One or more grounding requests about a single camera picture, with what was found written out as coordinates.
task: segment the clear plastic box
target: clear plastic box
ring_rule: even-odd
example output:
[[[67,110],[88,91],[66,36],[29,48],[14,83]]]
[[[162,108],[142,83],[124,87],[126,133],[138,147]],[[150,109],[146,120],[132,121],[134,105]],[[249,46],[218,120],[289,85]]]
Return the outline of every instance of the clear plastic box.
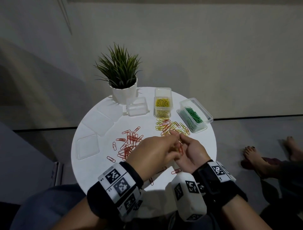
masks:
[[[168,99],[168,107],[156,106],[158,99]],[[173,109],[171,88],[155,88],[154,97],[154,116],[155,117],[170,117]]]
[[[202,122],[197,123],[185,108],[192,108],[202,119]],[[195,98],[181,101],[180,109],[177,110],[177,113],[192,133],[207,129],[207,124],[214,120],[212,115]]]
[[[149,112],[145,97],[136,97],[135,100],[127,100],[123,110],[130,117],[145,115]]]

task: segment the table top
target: table top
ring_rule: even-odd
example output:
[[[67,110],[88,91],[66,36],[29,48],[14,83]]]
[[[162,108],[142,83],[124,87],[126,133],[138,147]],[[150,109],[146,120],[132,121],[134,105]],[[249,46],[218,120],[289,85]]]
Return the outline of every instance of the table top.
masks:
[[[129,117],[122,116],[117,122],[106,132],[106,134],[101,137],[96,135],[99,145],[99,153],[78,160],[76,157],[76,147],[77,141],[94,135],[95,132],[83,124],[83,120],[90,114],[95,113],[97,108],[106,100],[110,100],[111,96],[103,99],[98,104],[96,104],[84,117],[84,119],[79,124],[74,139],[72,142],[71,149],[71,159],[72,159],[72,168],[74,175],[81,189],[87,193],[88,189],[98,181],[98,177],[107,170],[113,162],[107,159],[107,156],[112,157],[116,162],[122,161],[121,158],[117,157],[120,147],[123,145],[123,142],[116,141],[116,138],[126,138],[125,134],[121,134],[125,130],[134,131],[138,126],[140,129],[137,133],[144,135],[143,139],[151,136],[161,136],[161,131],[155,129],[156,126],[156,117],[154,117],[154,87],[139,87],[137,89],[139,96],[146,97],[148,104],[149,113],[143,116]],[[179,102],[185,100],[184,96],[172,92],[173,98],[173,109],[171,111],[171,121],[182,121],[181,117],[177,114],[177,110],[180,108]],[[190,133],[191,138],[197,139],[206,149],[208,155],[212,160],[216,160],[217,156],[217,144],[214,131],[210,124],[207,124],[207,129],[198,132]],[[113,149],[113,142],[115,141],[117,150]],[[149,181],[145,182],[143,189],[146,191],[143,195],[143,203],[140,207],[140,212],[138,212],[138,218],[151,218],[155,216],[164,215],[176,210],[175,201],[173,195],[171,194],[171,189],[166,188],[169,182],[176,176],[176,174],[171,174],[175,169],[179,168],[175,162],[172,162],[170,165],[167,165],[167,170],[161,174],[157,174],[153,177],[153,184]]]

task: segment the right hand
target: right hand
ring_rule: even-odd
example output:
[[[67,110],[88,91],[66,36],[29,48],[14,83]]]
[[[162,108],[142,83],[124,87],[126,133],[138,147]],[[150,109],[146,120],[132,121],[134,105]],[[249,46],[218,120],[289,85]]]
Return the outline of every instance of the right hand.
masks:
[[[200,166],[211,160],[203,145],[199,141],[179,134],[174,130],[169,131],[170,134],[176,136],[182,141],[183,155],[175,162],[184,172],[193,173]]]

